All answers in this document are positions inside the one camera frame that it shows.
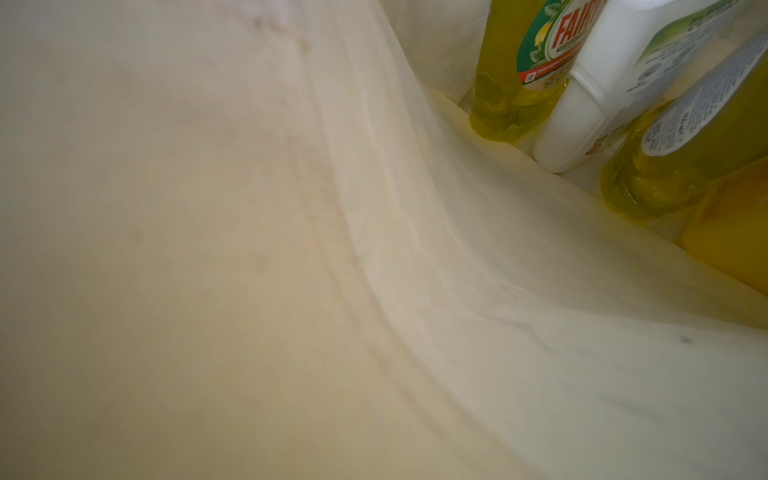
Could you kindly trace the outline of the cream canvas shopping bag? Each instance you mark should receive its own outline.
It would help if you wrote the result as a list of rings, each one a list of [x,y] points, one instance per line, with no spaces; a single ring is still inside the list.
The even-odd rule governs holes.
[[[486,1],[5,1],[5,479],[763,479],[767,299],[459,107]]]

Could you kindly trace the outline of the green Fairy bottle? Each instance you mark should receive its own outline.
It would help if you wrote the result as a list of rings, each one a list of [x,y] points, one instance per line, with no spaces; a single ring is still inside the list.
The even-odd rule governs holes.
[[[513,143],[543,122],[604,5],[493,1],[472,89],[473,130],[487,140]]]

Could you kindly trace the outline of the yellow-green bottle red cap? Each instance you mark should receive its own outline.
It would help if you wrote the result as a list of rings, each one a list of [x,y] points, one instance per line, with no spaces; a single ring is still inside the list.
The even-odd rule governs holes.
[[[601,195],[615,212],[651,220],[694,204],[766,154],[767,31],[760,29],[641,119],[605,165]]]

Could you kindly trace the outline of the white bottle green cap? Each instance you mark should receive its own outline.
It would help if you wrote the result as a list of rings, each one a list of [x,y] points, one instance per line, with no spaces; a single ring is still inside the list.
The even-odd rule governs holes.
[[[567,172],[614,143],[685,72],[744,1],[610,1],[533,146],[545,170]]]

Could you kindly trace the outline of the large yellow pump soap bottle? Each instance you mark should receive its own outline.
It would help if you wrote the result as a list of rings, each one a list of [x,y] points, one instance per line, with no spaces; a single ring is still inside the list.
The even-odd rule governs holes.
[[[680,245],[694,257],[767,292],[767,161],[723,179],[694,210]]]

